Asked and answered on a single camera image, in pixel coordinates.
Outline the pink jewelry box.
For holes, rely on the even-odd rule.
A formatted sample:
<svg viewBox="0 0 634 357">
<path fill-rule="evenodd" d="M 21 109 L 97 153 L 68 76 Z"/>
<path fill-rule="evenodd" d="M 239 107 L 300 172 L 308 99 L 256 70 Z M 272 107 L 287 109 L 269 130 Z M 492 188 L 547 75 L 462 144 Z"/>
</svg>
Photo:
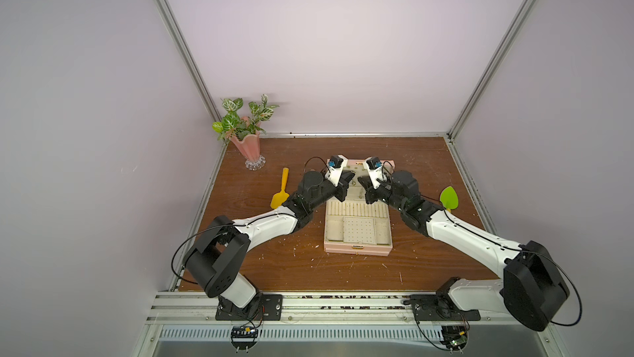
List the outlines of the pink jewelry box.
<svg viewBox="0 0 634 357">
<path fill-rule="evenodd" d="M 346 160 L 345 170 L 354 173 L 346 199 L 327 201 L 324 247 L 328 253 L 389 256 L 393 248 L 389 207 L 377 201 L 368 204 L 365 189 L 358 182 L 367 174 L 362 160 Z"/>
</svg>

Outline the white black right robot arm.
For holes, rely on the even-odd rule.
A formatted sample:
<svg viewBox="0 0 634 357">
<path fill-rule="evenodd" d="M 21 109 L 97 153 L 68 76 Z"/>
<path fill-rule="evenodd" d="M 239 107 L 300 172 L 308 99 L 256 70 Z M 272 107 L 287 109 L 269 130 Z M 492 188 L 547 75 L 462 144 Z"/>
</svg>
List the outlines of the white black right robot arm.
<svg viewBox="0 0 634 357">
<path fill-rule="evenodd" d="M 498 276 L 500 284 L 465 279 L 451 283 L 447 297 L 458 309 L 507 312 L 525 327 L 542 332 L 553 324 L 570 294 L 578 292 L 546 247 L 536 241 L 510 241 L 461 220 L 421 195 L 411 173 L 399 170 L 390 178 L 369 173 L 358 182 L 368 204 L 386 203 L 411 230 L 454 247 Z"/>
</svg>

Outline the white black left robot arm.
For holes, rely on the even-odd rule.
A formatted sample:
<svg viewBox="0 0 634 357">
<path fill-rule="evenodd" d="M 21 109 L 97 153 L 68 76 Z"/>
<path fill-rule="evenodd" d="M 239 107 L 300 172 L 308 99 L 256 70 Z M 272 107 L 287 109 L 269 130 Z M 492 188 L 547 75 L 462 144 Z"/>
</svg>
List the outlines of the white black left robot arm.
<svg viewBox="0 0 634 357">
<path fill-rule="evenodd" d="M 240 273 L 248 252 L 302 230 L 328 200 L 343 202 L 353 178 L 351 170 L 338 176 L 309 171 L 297 191 L 278 208 L 252 218 L 216 217 L 211 226 L 196 234 L 196 241 L 183 256 L 184 269 L 208 297 L 227 300 L 239 309 L 255 306 L 259 291 Z"/>
</svg>

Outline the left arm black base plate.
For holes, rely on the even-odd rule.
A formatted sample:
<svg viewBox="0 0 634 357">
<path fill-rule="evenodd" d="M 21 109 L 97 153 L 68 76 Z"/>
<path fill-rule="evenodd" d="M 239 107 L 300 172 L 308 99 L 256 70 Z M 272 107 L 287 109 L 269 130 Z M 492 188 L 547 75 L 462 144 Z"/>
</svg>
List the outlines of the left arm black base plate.
<svg viewBox="0 0 634 357">
<path fill-rule="evenodd" d="M 238 307 L 229 299 L 219 297 L 216 310 L 217 321 L 280 321 L 282 319 L 283 296 L 258 291 L 245 307 Z"/>
</svg>

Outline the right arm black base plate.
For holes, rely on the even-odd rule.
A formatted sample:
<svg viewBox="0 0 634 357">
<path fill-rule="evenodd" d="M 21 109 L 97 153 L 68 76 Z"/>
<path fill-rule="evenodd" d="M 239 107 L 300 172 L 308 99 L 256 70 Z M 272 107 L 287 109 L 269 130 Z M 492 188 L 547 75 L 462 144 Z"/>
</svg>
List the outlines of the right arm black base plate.
<svg viewBox="0 0 634 357">
<path fill-rule="evenodd" d="M 450 278 L 434 294 L 412 294 L 402 301 L 414 314 L 414 319 L 434 322 L 480 321 L 477 310 L 461 310 L 449 298 L 449 289 L 459 281 L 458 277 Z"/>
</svg>

